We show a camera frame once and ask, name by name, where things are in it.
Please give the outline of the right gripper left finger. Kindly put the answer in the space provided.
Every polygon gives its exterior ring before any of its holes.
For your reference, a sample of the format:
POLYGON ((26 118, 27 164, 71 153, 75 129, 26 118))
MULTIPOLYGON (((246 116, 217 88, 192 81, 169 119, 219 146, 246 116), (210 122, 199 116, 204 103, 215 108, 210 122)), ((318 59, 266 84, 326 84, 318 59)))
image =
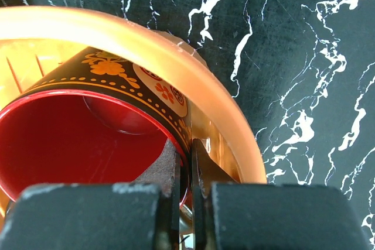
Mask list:
POLYGON ((2 249, 178 249, 180 156, 171 141, 134 182, 38 184, 6 216, 2 249))

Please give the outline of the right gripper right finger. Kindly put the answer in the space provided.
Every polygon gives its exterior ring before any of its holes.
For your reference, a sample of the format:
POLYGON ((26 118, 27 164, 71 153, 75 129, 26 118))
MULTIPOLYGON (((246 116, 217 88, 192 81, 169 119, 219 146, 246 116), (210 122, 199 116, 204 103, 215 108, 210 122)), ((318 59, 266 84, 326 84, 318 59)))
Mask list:
POLYGON ((236 183, 198 139, 190 161, 195 249, 367 249, 338 189, 236 183))

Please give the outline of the black skull mug red inside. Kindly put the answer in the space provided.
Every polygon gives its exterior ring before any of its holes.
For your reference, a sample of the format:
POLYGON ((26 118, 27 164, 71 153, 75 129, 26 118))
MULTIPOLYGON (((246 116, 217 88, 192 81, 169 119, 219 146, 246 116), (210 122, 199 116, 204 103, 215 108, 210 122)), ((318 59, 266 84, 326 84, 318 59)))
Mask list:
POLYGON ((132 182, 167 142, 189 184, 188 99, 151 71, 87 47, 1 111, 1 189, 16 200, 41 183, 132 182))

